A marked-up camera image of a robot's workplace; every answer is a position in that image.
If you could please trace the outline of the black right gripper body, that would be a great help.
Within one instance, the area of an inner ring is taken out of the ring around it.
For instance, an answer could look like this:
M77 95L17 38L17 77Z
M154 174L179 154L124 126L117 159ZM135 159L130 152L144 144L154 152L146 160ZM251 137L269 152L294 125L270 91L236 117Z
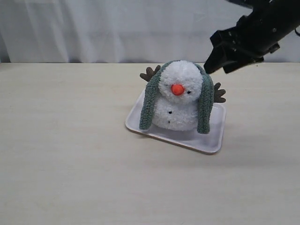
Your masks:
M224 47L226 63L242 58L262 61L266 54L277 51L279 41L300 24L298 0L233 0L231 3L252 12L243 15L235 26L211 36L213 47Z

